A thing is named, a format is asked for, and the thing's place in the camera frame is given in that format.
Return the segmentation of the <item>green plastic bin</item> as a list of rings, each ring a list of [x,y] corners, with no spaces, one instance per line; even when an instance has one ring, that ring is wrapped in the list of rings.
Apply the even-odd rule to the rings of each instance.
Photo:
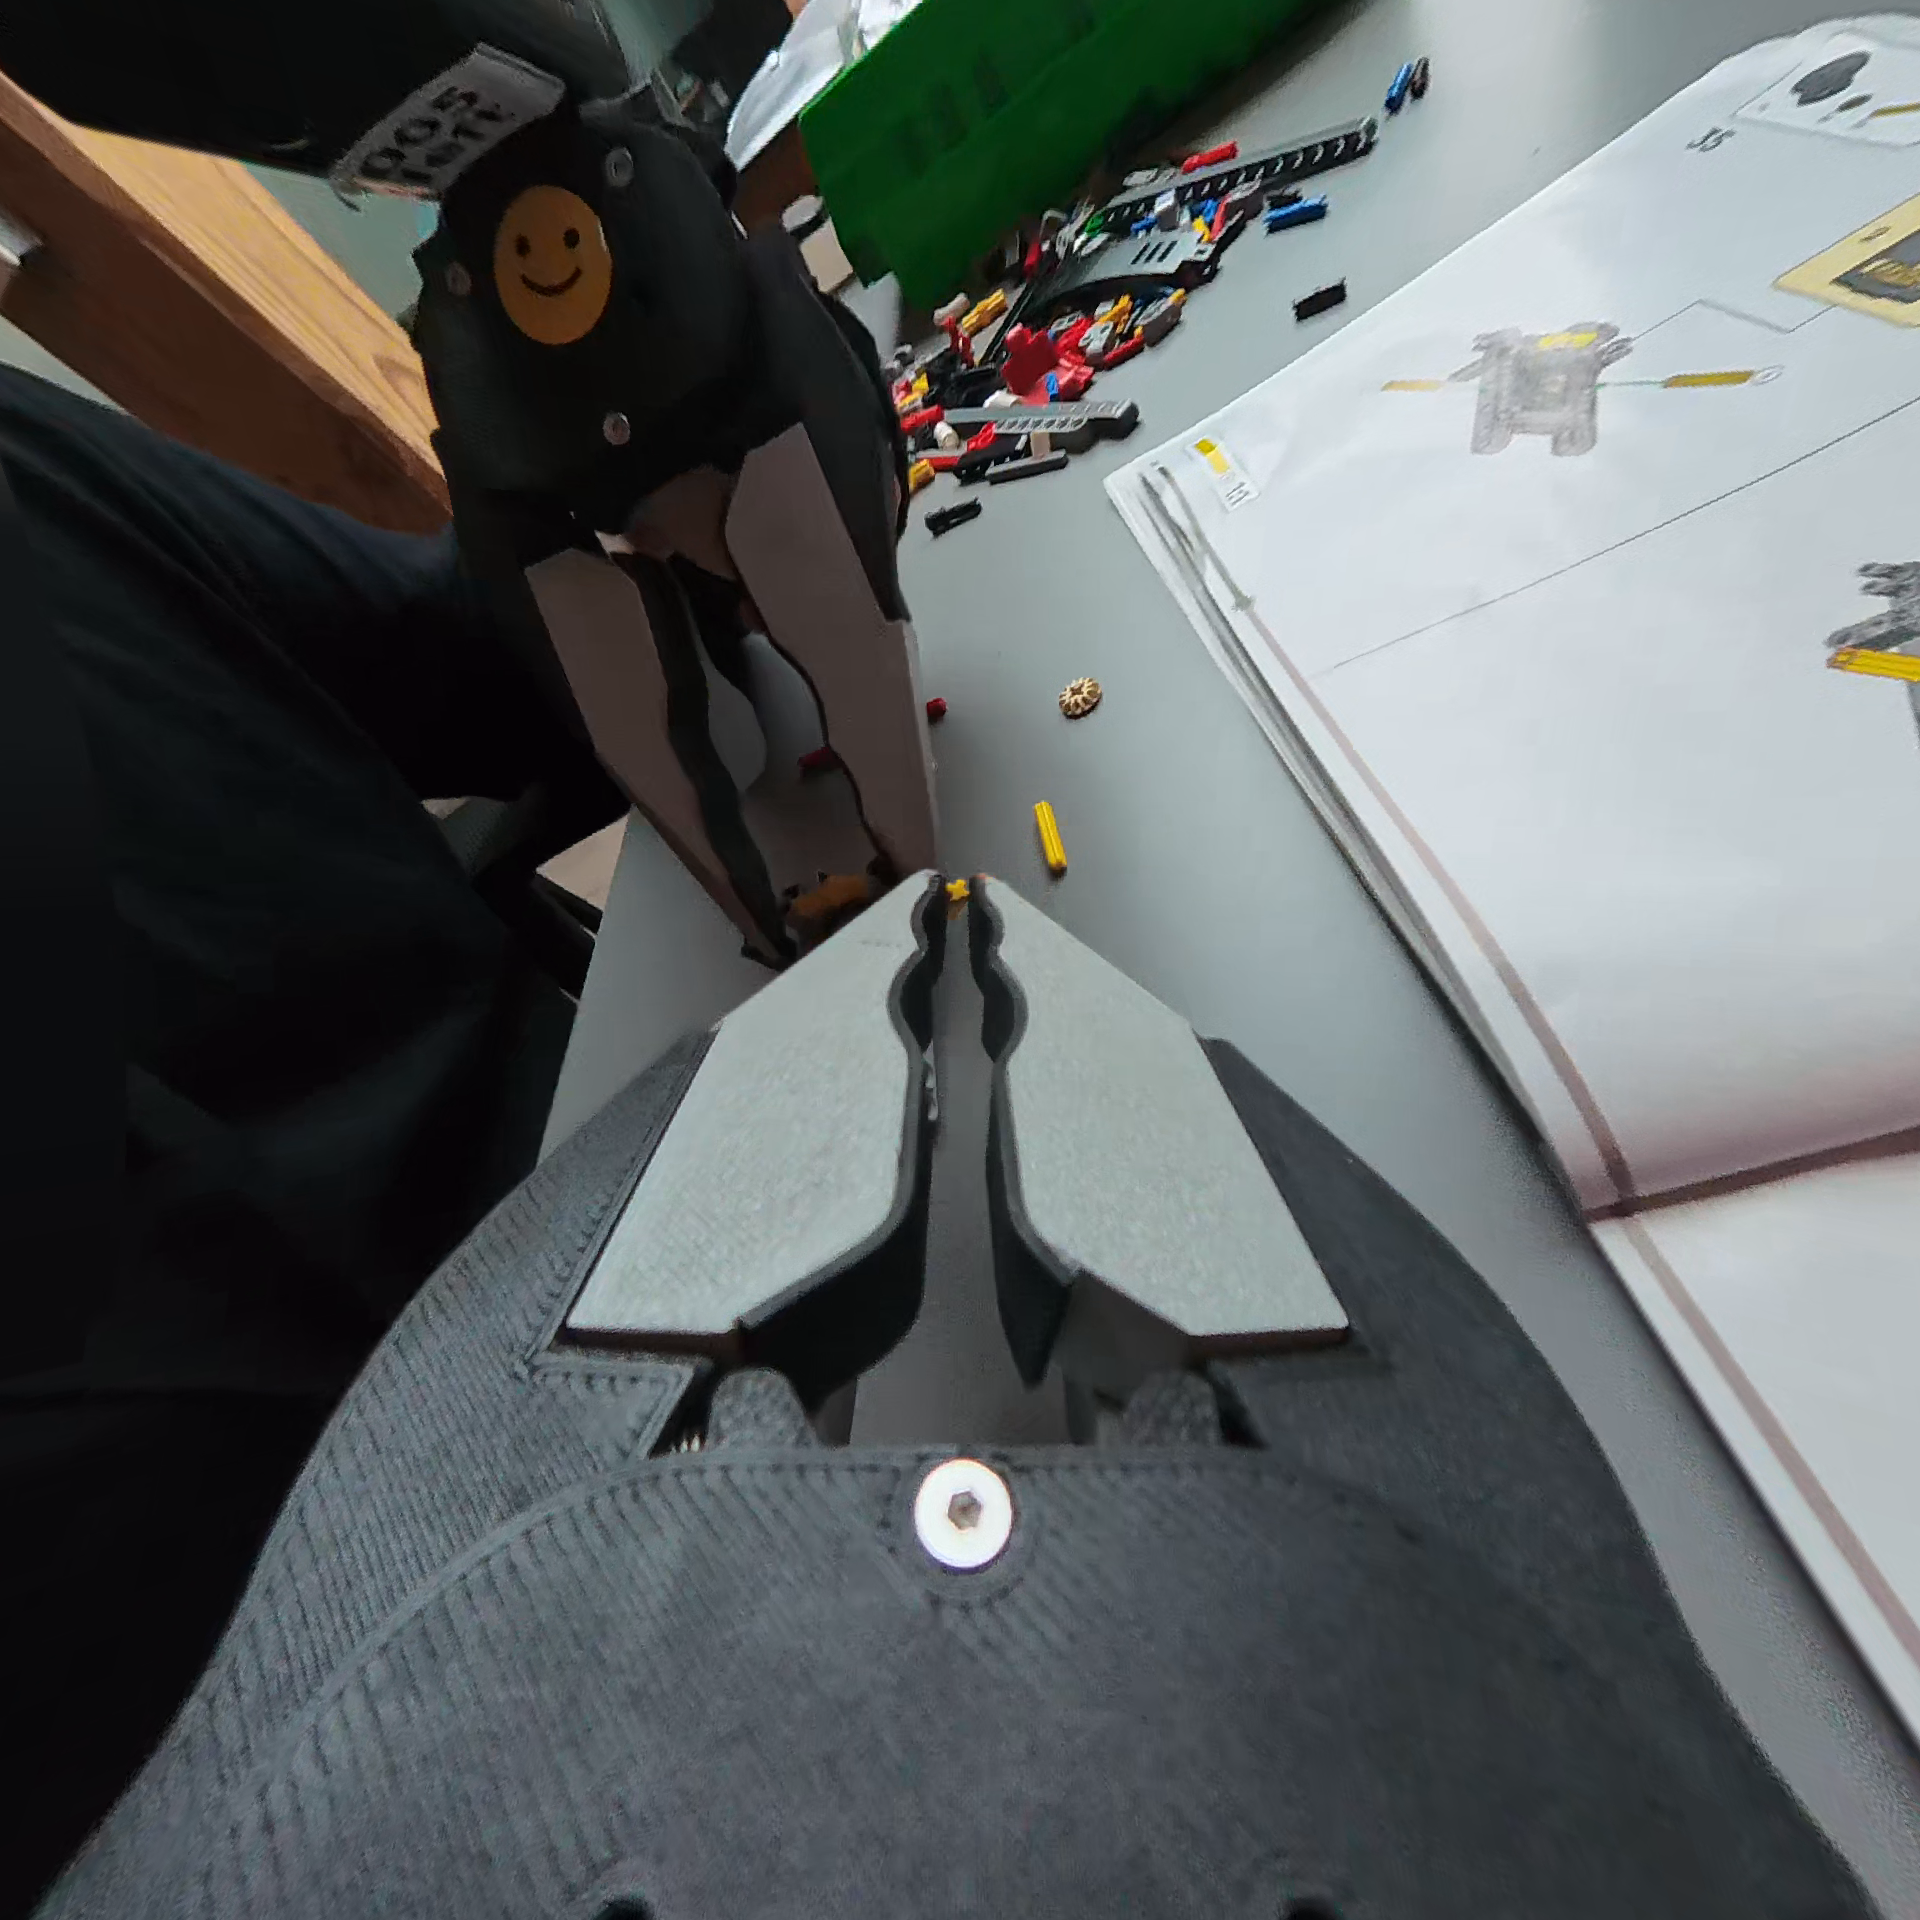
[[[926,1],[802,112],[813,187],[860,281],[951,296],[1316,1]]]

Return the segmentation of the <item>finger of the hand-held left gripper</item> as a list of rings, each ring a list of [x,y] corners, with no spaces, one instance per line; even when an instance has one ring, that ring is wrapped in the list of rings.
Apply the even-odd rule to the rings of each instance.
[[[765,637],[817,701],[873,849],[915,872],[939,862],[939,811],[895,504],[881,449],[818,443],[794,423],[746,454],[725,537]]]
[[[523,572],[590,742],[637,814],[739,927],[783,969],[796,947],[711,720],[703,647],[666,560],[564,549]]]

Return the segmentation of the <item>grey lego frame assembly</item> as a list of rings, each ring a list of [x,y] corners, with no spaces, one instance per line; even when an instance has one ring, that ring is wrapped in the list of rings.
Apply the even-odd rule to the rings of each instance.
[[[900,878],[903,871],[882,854],[865,871],[821,871],[817,881],[783,888],[775,888],[765,871],[757,871],[742,881],[751,931],[740,939],[739,952],[763,969],[789,969],[875,904]]]

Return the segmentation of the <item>person's left hand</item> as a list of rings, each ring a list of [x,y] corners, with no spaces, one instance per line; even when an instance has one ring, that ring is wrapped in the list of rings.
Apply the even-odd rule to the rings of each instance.
[[[739,583],[730,549],[734,475],[694,465],[644,495],[622,532],[629,549],[650,560],[685,560],[700,572]]]

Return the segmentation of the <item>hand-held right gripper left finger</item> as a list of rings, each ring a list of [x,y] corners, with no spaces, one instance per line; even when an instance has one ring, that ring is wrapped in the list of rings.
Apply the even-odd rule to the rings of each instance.
[[[946,904],[945,876],[909,876],[711,1030],[590,1241],[572,1352],[758,1367],[817,1411],[903,1340]]]

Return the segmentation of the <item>red long lego axle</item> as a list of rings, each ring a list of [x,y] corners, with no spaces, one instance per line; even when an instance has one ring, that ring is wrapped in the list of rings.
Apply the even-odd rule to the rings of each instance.
[[[931,729],[939,727],[946,720],[946,713],[948,713],[946,697],[926,700],[926,720],[929,720]],[[844,766],[844,761],[839,759],[839,755],[830,745],[821,745],[812,752],[805,752],[797,761],[797,768],[799,768],[802,776],[822,776],[822,774],[830,774],[830,772],[839,772],[842,766]]]

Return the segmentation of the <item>white lego instruction booklet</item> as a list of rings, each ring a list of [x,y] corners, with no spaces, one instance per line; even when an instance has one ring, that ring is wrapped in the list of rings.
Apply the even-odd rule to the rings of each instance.
[[[1729,57],[1108,481],[1911,1733],[1916,60]]]

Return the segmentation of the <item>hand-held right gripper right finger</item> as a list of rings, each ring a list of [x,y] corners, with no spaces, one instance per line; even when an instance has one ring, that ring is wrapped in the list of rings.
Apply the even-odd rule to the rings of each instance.
[[[967,947],[1020,1377],[1132,1393],[1346,1342],[1350,1316],[1193,1027],[1001,880],[971,880]]]

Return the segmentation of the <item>pile of lego pieces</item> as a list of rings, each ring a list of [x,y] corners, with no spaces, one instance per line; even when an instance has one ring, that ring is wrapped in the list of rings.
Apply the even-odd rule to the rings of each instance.
[[[1308,183],[1375,151],[1383,121],[1420,103],[1430,62],[1405,62],[1381,112],[1265,149],[1219,142],[1132,172],[1102,204],[1052,209],[995,285],[934,316],[945,342],[900,349],[891,373],[909,495],[951,472],[964,484],[1020,462],[1063,459],[1132,431],[1132,416],[1087,427],[1001,423],[1066,414],[1106,373],[1139,359],[1185,319],[1247,231],[1283,233],[1327,214]]]

